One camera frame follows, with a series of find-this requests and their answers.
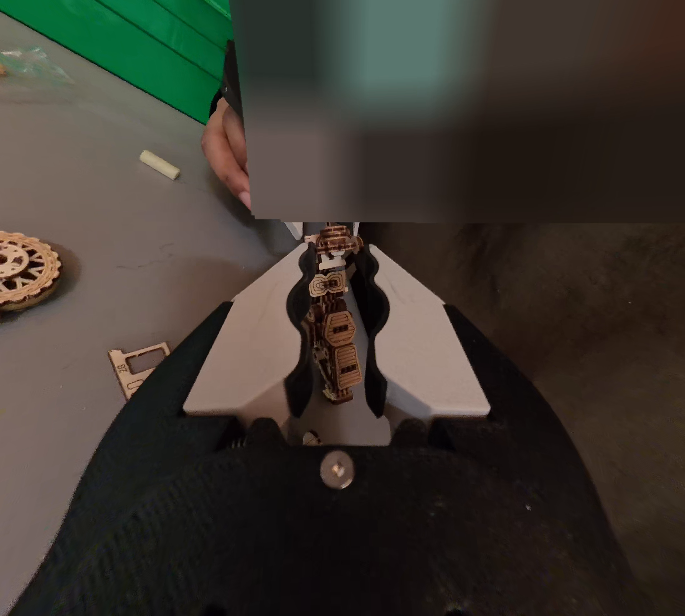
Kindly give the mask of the wooden wheel assembly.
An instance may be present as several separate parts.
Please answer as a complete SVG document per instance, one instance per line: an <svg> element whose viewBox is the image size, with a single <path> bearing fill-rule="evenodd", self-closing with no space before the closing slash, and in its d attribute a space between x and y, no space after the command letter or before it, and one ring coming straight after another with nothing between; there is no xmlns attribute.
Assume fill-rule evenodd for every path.
<svg viewBox="0 0 685 616"><path fill-rule="evenodd" d="M62 262L49 244L1 231L1 314L44 302L59 283Z"/></svg>

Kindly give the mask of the person's right hand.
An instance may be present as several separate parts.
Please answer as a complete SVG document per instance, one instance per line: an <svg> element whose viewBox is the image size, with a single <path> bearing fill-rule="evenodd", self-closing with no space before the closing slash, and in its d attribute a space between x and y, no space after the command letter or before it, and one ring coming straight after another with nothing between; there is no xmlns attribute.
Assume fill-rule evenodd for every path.
<svg viewBox="0 0 685 616"><path fill-rule="evenodd" d="M218 179L252 210L244 124L221 94L205 126L201 148Z"/></svg>

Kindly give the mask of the wooden motorbike body assembly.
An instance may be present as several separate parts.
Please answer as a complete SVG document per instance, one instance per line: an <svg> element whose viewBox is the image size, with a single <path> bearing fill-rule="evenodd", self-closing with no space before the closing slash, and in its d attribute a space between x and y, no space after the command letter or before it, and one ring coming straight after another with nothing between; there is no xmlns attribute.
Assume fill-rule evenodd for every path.
<svg viewBox="0 0 685 616"><path fill-rule="evenodd" d="M353 388L362 382L354 343L356 324L345 295L349 291L347 259L363 248L363 242L347 226L333 222L305 241L314 245L316 262L303 327L321 373L323 395L333 405L340 405L354 398Z"/></svg>

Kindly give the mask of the green plastic bin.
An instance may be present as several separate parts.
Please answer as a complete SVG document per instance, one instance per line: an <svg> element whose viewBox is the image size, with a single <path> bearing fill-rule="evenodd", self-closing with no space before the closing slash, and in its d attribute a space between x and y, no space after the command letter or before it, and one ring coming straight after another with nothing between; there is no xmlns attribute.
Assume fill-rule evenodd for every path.
<svg viewBox="0 0 685 616"><path fill-rule="evenodd" d="M1 0L1 12L207 122L233 37L228 0Z"/></svg>

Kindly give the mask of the clear bag of small parts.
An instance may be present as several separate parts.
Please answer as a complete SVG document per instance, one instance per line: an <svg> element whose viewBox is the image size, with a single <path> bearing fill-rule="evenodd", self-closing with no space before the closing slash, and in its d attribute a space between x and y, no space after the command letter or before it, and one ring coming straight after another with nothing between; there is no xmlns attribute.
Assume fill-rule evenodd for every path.
<svg viewBox="0 0 685 616"><path fill-rule="evenodd" d="M73 79L40 47L1 49L1 77L48 85L73 85Z"/></svg>

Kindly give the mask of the small white cylinder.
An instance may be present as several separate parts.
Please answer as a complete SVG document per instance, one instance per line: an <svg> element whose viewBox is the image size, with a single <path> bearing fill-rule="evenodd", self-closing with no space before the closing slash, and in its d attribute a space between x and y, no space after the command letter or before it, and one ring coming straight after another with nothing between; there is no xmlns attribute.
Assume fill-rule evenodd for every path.
<svg viewBox="0 0 685 616"><path fill-rule="evenodd" d="M172 165L168 161L164 160L163 158L159 157L157 154L154 154L149 150L143 150L141 152L140 162L150 167L151 169L154 169L155 171L157 171L158 173L160 173L161 175L165 176L170 180L178 179L181 173L181 170L178 167Z"/></svg>

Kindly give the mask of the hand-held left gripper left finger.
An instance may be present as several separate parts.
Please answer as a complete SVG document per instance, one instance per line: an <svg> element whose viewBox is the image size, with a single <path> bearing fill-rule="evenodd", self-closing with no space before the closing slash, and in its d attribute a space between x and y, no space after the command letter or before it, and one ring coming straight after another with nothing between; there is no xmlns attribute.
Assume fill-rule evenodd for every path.
<svg viewBox="0 0 685 616"><path fill-rule="evenodd" d="M249 427L270 418L286 434L290 420L285 380L295 369L301 335L288 317L288 295L303 278L299 244L237 294L194 381L188 416L235 416Z"/></svg>

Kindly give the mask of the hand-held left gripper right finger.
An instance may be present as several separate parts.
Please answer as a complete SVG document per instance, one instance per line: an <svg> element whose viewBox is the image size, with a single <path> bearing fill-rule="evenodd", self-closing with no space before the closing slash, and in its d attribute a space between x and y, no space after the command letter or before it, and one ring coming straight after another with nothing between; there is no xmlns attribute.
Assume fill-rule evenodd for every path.
<svg viewBox="0 0 685 616"><path fill-rule="evenodd" d="M355 255L352 293L366 332L364 393L393 432L407 419L481 419L491 405L443 300L375 245Z"/></svg>

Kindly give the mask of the small slotted wooden piece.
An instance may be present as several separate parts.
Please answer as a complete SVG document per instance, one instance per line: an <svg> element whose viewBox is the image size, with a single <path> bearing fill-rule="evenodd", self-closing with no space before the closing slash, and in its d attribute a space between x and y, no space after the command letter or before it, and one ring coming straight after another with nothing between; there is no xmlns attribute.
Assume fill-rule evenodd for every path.
<svg viewBox="0 0 685 616"><path fill-rule="evenodd" d="M120 349L112 349L107 352L126 402L131 400L144 381L170 353L170 347L165 341L131 352L124 352ZM159 355L159 357L156 363L148 368L141 371L134 370L132 361L147 355Z"/></svg>

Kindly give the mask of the person's brown clothing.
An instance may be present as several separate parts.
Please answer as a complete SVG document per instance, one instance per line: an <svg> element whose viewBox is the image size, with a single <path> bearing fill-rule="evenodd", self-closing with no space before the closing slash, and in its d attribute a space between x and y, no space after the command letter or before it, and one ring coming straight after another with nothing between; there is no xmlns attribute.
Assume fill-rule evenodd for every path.
<svg viewBox="0 0 685 616"><path fill-rule="evenodd" d="M684 614L684 224L365 224L569 431L659 615Z"/></svg>

